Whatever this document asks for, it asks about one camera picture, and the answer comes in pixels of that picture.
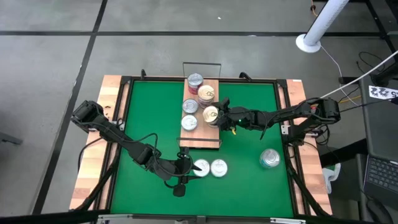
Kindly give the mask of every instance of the white wire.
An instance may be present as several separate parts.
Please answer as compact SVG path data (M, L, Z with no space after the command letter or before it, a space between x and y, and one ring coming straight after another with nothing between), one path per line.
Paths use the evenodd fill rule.
M370 73L372 73L373 71L375 71L378 67L380 67L382 64L384 64L384 63L386 63L388 60L390 60L390 59L391 59L393 56L395 56L396 54L398 54L398 51L396 51L396 52L394 52L392 55L388 56L388 58L384 59L384 61L380 62L380 64L378 64L378 65L376 65L374 68L370 69L370 71L366 72L365 74L361 75L360 77L356 78L355 80L353 80L353 81L351 81L351 82L349 82L349 83L343 85L342 87L340 87L340 88L338 88L338 89L335 89L335 90L331 91L330 93L324 95L324 96L321 97L321 98L325 98L325 97L327 97L327 96L330 95L330 94L333 94L333 93L335 93L335 92L337 92L337 91L339 91L339 90L342 90L343 88L345 88L345 87L347 87L347 86L353 84L354 82L356 82L356 81L362 79L362 78L365 77L366 75L369 75Z
M327 55L329 55L329 57L332 59L332 61L337 65L338 68L338 73L340 73L340 77L343 77L343 74L341 74L341 69L340 66L338 65L338 63L336 62L336 60L326 51L326 49L321 45L321 48L325 51L325 53ZM344 90L341 90L343 92L343 94L347 97L347 99L349 99L353 104L355 104L355 106L358 106L348 95L346 92L344 92Z

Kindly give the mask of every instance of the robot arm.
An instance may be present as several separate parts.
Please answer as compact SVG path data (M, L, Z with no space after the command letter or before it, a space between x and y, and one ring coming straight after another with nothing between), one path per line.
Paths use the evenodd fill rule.
M307 118L299 125L288 127L287 143L302 144L305 134L321 124L334 124L340 120L338 104L335 100L313 99L306 100L298 105L273 112L249 110L241 106L229 108L229 98L222 102L213 103L220 112L217 126L222 131L236 130L240 126L248 130L263 131L274 124L295 118Z
M116 142L125 148L133 161L141 166L144 170L148 170L162 180L165 185L174 189L174 195L181 197L185 194L185 184L189 180L197 179L199 177L187 176L191 169L201 170L193 165L192 158L188 155L188 151L177 153L178 159L175 161L161 159L162 153L156 149L155 146L144 144L139 139L134 141L129 136L125 135L119 128L108 121L103 114L101 105L94 101L84 101L72 114L71 121L79 128L88 133L89 129L96 129L99 135L107 142ZM178 177L178 184L170 186L166 183L171 177Z

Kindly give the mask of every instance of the tin can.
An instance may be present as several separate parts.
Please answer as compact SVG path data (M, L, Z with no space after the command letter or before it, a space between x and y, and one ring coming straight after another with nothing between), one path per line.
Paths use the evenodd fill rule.
M192 131L198 126L198 120L192 115L186 115L181 119L181 126L186 131Z
M198 94L198 89L203 84L203 77L194 73L188 76L188 91L194 95Z
M224 160L216 159L211 163L210 170L215 177L223 177L228 171L228 166Z
M209 85L201 86L198 90L198 102L199 106L202 108L206 108L211 105L211 102L214 100L214 89Z
M217 128L218 118L218 109L215 106L208 106L203 110L203 119L210 127Z
M266 149L261 153L260 164L265 168L273 168L280 162L279 153L275 149Z
M195 161L194 165L201 169L193 170L193 173L198 177L205 177L210 172L210 164L204 159L198 159Z
M182 103L182 109L187 114L193 114L198 110L198 102L193 99L187 99Z

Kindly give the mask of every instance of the wooden board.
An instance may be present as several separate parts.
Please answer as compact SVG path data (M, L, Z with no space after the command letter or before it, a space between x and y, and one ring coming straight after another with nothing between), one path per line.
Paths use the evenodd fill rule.
M214 88L214 102L218 102L218 80L207 80L203 81L204 85L209 85ZM184 83L184 96L183 101L187 99L194 99L198 101L198 95L194 95L188 90L188 80L185 79ZM203 119L203 109L199 106L198 111L194 114L198 120L198 126L193 131L186 131L181 127L181 138L196 138L196 139L220 139L220 131L218 128L211 128ZM219 148L220 143L214 141L197 141L197 140L181 140L180 146L182 147L208 147L208 148Z
M120 75L105 75L101 91L99 92L98 103L104 106L104 114L107 117L112 118L114 113L114 107L116 104L116 98L118 96L119 85L121 76ZM288 92L290 98L290 104L296 105L305 99L304 88L301 80L287 80ZM122 117L124 111L124 105L126 103L128 88L124 88L122 97L122 105L120 107L119 117ZM283 90L279 88L279 96L282 107L284 105ZM295 119L295 123L301 123L303 119ZM98 138L98 132L89 133L87 143ZM307 142L315 144L315 140L312 138L305 138ZM116 144L112 145L111 157L114 154ZM84 199L90 194L95 185L98 183L100 177L102 162L105 154L106 142L100 140L90 147L87 147L81 161L81 167L76 180L75 189L72 195L72 201L70 208L76 208L79 206ZM314 196L315 200L322 206L322 208L331 214L331 207L326 192L325 181L322 176L322 167L320 165L318 151L312 146L304 145L299 147L300 157L302 162L302 169L304 173L305 185ZM101 198L99 208L105 208L105 201L108 196L109 183L105 186ZM300 190L295 185L295 194L297 199L298 212L304 214L303 200Z
M297 105L301 101L305 100L304 87L301 80L286 80L287 81L287 89L289 92L290 105ZM279 87L279 96L280 102L282 104L282 108L285 108L285 100L283 89ZM297 118L294 119L295 124L300 124L305 121L305 118ZM315 139L313 137L306 137L304 141L317 145ZM323 178L321 162L319 159L319 153L316 148L311 145L304 144L303 146L298 147L300 151L300 158L302 163L302 170L304 174L305 186L311 192L314 199L320 204L322 209L329 214L332 214L329 196L326 191L326 184ZM291 147L289 147L290 155L293 156L294 152ZM294 159L291 159L293 166L296 168L296 163ZM298 205L299 214L304 214L303 207L303 198L301 191L297 184L294 183L295 186L295 194Z
M101 90L99 91L99 97L97 103L100 104L104 109L104 115L108 119L112 119L114 113L114 107L116 105L116 99L118 97L120 87L121 75L105 75ZM124 87L123 96L121 100L121 106L119 110L118 118L122 118L124 113L124 105L126 103L128 84ZM90 132L88 134L87 143L99 138L99 132ZM111 159L113 159L114 150L116 144L112 145ZM95 185L100 179L101 168L104 160L106 150L106 141L99 140L98 142L90 145L85 149L83 154L80 170L77 176L75 189L73 191L72 200L69 208L73 209L81 205L84 199L94 189ZM108 194L109 180L104 186L101 203L99 208L105 208L105 201Z

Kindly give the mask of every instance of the green tabletop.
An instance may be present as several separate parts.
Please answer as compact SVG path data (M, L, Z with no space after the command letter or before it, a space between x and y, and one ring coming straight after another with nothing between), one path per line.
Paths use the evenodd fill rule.
M220 99L226 96L231 100L230 107L277 109L273 85L220 83ZM134 82L126 134L139 139L157 133L162 158L176 159L182 99L182 82ZM261 152L267 148L282 155L278 125L269 128L262 141L259 140L260 131L238 128L236 133L220 134L223 143L219 151L190 151L194 161L206 159L211 163L223 159L228 173L222 178L210 173L189 182L185 196L180 198L174 197L172 189L155 174L138 167L123 149L111 213L293 217L283 156L279 166L273 169L265 169L259 163ZM145 142L153 144L154 139Z

